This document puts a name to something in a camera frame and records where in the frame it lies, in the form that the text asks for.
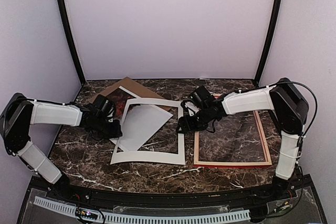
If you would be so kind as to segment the white photo mat board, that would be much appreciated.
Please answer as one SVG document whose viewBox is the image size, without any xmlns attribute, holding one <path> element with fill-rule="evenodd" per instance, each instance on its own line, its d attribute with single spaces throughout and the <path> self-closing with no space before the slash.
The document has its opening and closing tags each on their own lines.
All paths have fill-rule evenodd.
<svg viewBox="0 0 336 224">
<path fill-rule="evenodd" d="M 181 107 L 180 101 L 172 101 L 166 99 L 155 99 L 155 98 L 135 98 L 129 99 L 126 102 L 124 108 L 123 118 L 128 111 L 128 107 L 131 104 L 148 104 L 165 106 L 170 108 L 177 108 L 177 117 L 183 116 L 183 108 Z M 110 164 L 124 163 L 124 162 L 150 162 L 150 163 L 164 163 L 164 164 L 174 164 L 174 165 L 184 165 L 185 164 L 185 144 L 184 144 L 184 134 L 177 134 L 177 153 L 167 153 L 167 152 L 154 152 L 154 151 L 122 151 L 119 149 L 119 142 L 115 143 L 115 148 L 111 157 Z"/>
</svg>

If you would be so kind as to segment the red wooden picture frame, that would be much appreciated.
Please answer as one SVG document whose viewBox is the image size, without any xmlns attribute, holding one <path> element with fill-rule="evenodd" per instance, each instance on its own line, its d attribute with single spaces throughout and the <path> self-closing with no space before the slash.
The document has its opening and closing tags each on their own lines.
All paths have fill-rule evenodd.
<svg viewBox="0 0 336 224">
<path fill-rule="evenodd" d="M 272 165 L 258 111 L 231 115 L 215 123 L 216 132 L 195 132 L 194 166 L 264 168 Z"/>
</svg>

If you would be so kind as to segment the autumn forest photo print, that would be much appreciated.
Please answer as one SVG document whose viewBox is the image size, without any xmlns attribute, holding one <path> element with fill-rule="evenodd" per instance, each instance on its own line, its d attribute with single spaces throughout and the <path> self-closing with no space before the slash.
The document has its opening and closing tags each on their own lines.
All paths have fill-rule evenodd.
<svg viewBox="0 0 336 224">
<path fill-rule="evenodd" d="M 107 95 L 116 104 L 115 119 L 122 120 L 126 102 L 139 96 L 123 86 L 119 86 Z M 112 139 L 119 142 L 122 151 L 137 151 L 148 141 L 172 116 L 169 107 L 131 104 L 128 107 L 125 120 L 121 122 L 122 136 Z"/>
</svg>

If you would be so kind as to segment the clear plastic sheet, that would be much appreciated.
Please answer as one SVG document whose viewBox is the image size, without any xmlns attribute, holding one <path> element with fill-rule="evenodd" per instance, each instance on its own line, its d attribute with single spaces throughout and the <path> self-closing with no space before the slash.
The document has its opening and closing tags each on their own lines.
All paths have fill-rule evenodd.
<svg viewBox="0 0 336 224">
<path fill-rule="evenodd" d="M 265 162 L 263 133 L 257 111 L 237 113 L 214 123 L 216 132 L 199 132 L 200 162 Z"/>
</svg>

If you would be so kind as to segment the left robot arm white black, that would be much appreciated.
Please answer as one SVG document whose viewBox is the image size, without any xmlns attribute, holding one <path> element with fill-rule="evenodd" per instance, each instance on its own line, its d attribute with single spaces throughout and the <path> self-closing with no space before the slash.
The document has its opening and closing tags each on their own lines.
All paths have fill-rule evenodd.
<svg viewBox="0 0 336 224">
<path fill-rule="evenodd" d="M 15 93 L 1 114 L 1 137 L 8 155 L 18 156 L 23 163 L 54 185 L 54 193 L 63 201 L 74 197 L 69 178 L 31 140 L 29 129 L 35 124 L 81 127 L 100 138 L 122 136 L 121 125 L 115 119 L 116 105 L 103 95 L 92 103 L 57 103 L 36 100 Z"/>
</svg>

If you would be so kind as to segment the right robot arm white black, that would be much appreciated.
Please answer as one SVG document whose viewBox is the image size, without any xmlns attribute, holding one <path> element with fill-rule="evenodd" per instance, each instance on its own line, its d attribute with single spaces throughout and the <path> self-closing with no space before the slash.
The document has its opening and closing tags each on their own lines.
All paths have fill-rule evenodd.
<svg viewBox="0 0 336 224">
<path fill-rule="evenodd" d="M 295 83 L 288 78 L 281 78 L 268 86 L 222 94 L 218 98 L 204 86 L 200 86 L 190 94 L 188 101 L 197 110 L 188 108 L 185 101 L 181 102 L 186 115 L 178 119 L 178 133 L 206 130 L 209 123 L 237 113 L 273 111 L 281 135 L 280 154 L 275 171 L 275 177 L 279 180 L 268 187 L 268 195 L 271 199 L 278 200 L 287 193 L 288 184 L 285 180 L 291 178 L 299 159 L 309 111 L 308 101 L 295 87 Z"/>
</svg>

